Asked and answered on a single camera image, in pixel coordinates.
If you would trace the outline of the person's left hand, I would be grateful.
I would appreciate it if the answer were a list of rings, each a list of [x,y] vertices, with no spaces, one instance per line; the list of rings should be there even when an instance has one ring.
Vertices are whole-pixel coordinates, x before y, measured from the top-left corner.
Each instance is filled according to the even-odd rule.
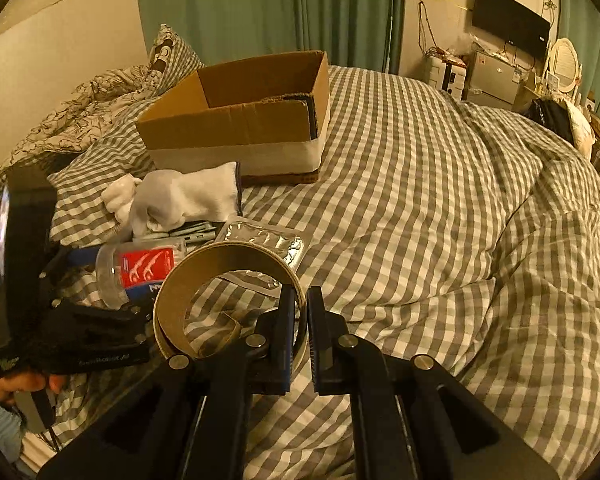
[[[25,370],[24,372],[0,378],[0,404],[15,404],[16,392],[35,392],[50,389],[58,394],[67,385],[68,377],[64,375],[45,375]]]

